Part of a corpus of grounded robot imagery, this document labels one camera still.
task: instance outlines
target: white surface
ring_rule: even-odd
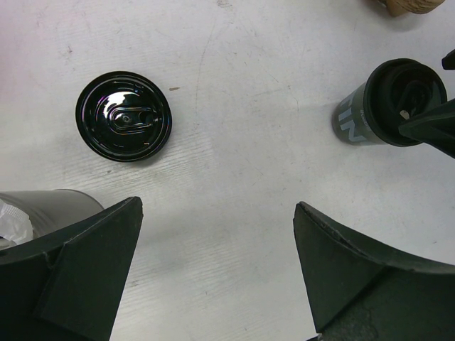
[[[455,162],[428,146],[353,148],[330,125],[393,58],[434,67],[453,97],[440,67],[455,48],[453,1],[395,20],[360,0],[8,0],[0,16],[0,188],[144,201],[113,341],[314,336],[300,200],[455,263]],[[105,160],[77,132],[81,90],[113,70],[168,98],[173,133],[154,162]]]

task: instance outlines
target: black cup lid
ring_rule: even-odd
[[[172,116],[163,92],[132,72],[110,72],[79,96],[76,122],[85,143],[113,161],[148,158],[163,148]]]

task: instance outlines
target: wooden object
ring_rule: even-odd
[[[433,11],[445,0],[386,0],[385,4],[392,16],[401,16],[407,12],[425,14]]]

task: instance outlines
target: travel mug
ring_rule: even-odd
[[[415,146],[420,142],[401,135],[399,125],[445,102],[444,83],[430,67],[410,59],[390,60],[337,106],[333,130],[340,140],[357,146]]]
[[[98,201],[76,190],[2,192],[0,199],[29,216],[34,239],[103,211]]]

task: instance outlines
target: white plastic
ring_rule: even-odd
[[[28,215],[0,200],[0,249],[14,247],[33,239],[33,228]]]

